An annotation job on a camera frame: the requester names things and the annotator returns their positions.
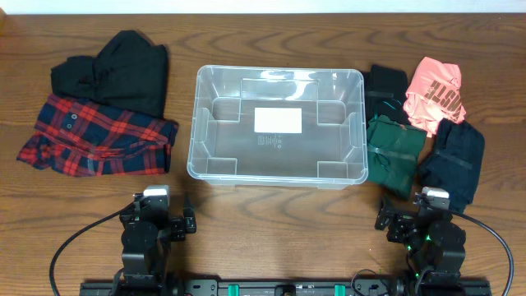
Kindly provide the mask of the dark green garment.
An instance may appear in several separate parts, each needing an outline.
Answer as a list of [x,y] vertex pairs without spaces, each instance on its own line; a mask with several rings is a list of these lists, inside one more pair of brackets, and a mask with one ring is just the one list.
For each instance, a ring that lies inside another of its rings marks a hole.
[[380,184],[397,197],[408,200],[416,175],[419,155],[427,133],[381,115],[367,128],[367,181]]

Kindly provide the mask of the navy taped garment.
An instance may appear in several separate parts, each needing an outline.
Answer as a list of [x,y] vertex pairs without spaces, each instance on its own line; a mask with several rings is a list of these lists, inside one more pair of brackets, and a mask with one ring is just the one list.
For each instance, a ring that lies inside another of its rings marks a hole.
[[418,166],[420,183],[447,191],[449,209],[464,212],[478,189],[484,149],[484,136],[468,122],[441,120],[432,151]]

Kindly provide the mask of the black taped garment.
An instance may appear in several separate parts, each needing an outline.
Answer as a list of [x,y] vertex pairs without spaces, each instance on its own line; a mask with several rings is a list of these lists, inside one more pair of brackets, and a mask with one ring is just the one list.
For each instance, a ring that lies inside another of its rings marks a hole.
[[408,115],[403,109],[408,89],[406,72],[372,65],[363,76],[366,122],[385,115],[391,121],[409,125]]

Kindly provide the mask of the pink printed t-shirt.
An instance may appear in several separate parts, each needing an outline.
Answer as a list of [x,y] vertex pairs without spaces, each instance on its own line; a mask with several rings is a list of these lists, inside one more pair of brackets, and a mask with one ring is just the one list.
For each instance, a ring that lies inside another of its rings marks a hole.
[[403,110],[411,125],[432,137],[442,119],[463,122],[466,111],[460,95],[461,81],[458,65],[423,58],[405,93]]

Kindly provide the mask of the red navy plaid shirt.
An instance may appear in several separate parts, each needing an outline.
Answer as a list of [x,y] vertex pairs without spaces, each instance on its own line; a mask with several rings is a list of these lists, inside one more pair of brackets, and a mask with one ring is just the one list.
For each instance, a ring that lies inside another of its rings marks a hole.
[[50,95],[16,159],[72,177],[168,173],[178,125],[150,115]]

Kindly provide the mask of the large black garment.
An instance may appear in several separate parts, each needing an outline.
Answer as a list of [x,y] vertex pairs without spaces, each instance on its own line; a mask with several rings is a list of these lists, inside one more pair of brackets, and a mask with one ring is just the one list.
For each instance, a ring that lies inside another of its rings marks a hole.
[[72,56],[51,69],[55,95],[164,116],[169,56],[135,30],[117,33],[96,56]]

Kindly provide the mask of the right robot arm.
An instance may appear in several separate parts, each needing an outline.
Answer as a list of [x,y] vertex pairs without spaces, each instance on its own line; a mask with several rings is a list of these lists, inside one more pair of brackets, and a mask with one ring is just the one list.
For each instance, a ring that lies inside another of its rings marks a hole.
[[401,243],[419,284],[453,284],[464,263],[466,233],[452,223],[444,197],[417,195],[414,205],[389,196],[381,198],[375,229],[386,230],[387,240]]

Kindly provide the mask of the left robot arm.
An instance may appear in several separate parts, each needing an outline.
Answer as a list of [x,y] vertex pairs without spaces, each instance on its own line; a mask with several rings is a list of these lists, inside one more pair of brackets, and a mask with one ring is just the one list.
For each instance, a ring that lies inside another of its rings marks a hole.
[[166,265],[171,244],[196,232],[195,211],[185,197],[182,214],[171,215],[170,197],[134,195],[131,208],[119,215],[124,284],[131,289],[158,290],[167,287]]

